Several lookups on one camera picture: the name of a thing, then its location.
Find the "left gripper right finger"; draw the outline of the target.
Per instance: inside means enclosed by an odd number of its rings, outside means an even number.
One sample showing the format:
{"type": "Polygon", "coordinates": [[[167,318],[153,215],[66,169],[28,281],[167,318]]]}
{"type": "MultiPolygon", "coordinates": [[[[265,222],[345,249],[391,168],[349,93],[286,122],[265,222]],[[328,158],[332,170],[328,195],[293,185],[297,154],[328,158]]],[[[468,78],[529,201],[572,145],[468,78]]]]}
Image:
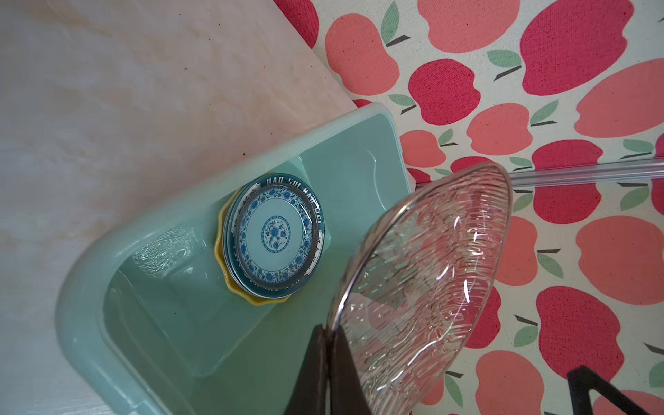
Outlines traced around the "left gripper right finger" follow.
{"type": "Polygon", "coordinates": [[[342,327],[334,331],[330,345],[330,411],[332,415],[372,415],[342,327]]]}

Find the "yellow polka dot plate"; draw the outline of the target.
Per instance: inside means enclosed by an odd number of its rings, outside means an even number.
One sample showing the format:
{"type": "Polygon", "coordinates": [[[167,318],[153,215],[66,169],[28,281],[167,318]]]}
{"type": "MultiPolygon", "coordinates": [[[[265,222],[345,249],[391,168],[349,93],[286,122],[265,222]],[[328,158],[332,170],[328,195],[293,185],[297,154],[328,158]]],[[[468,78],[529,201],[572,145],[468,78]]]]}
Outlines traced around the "yellow polka dot plate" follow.
{"type": "MultiPolygon", "coordinates": [[[[259,179],[254,180],[255,185],[259,182],[259,179]]],[[[225,258],[225,254],[223,252],[224,248],[224,242],[223,242],[223,236],[224,236],[224,230],[225,230],[225,220],[227,217],[228,209],[233,205],[233,203],[236,201],[238,196],[244,191],[244,188],[246,187],[254,187],[255,186],[253,183],[247,183],[244,185],[242,188],[239,188],[238,190],[235,190],[235,192],[231,193],[230,197],[228,200],[222,205],[221,210],[219,211],[218,214],[218,219],[217,219],[217,235],[216,239],[214,242],[214,257],[221,268],[221,272],[225,281],[226,286],[228,287],[228,290],[232,292],[233,294],[237,295],[238,297],[243,298],[245,301],[247,301],[249,304],[252,304],[254,307],[261,307],[261,306],[266,306],[269,304],[283,304],[286,301],[288,301],[291,297],[286,296],[283,298],[261,298],[261,297],[256,297],[252,295],[251,293],[245,292],[240,285],[233,279],[232,273],[230,273],[230,268],[227,263],[227,260],[225,258]]]]}

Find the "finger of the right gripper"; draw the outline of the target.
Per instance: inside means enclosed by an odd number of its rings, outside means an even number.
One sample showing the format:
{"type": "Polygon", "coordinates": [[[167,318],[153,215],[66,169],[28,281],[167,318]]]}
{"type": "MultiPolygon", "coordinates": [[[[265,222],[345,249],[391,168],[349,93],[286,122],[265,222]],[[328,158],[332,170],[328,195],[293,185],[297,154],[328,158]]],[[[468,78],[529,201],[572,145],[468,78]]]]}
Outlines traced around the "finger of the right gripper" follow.
{"type": "Polygon", "coordinates": [[[647,415],[641,406],[619,391],[597,373],[586,366],[580,366],[567,374],[567,382],[572,402],[572,412],[593,414],[590,392],[595,391],[607,399],[623,414],[647,415]]]}

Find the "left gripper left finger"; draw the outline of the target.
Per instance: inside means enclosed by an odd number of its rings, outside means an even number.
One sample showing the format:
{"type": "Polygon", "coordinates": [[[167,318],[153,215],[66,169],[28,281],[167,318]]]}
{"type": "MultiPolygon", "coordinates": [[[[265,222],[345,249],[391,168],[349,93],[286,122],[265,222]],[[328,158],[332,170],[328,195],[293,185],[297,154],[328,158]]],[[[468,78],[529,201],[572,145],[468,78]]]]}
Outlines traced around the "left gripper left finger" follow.
{"type": "Polygon", "coordinates": [[[284,415],[323,415],[328,383],[326,330],[316,326],[311,333],[303,364],[284,415]]]}

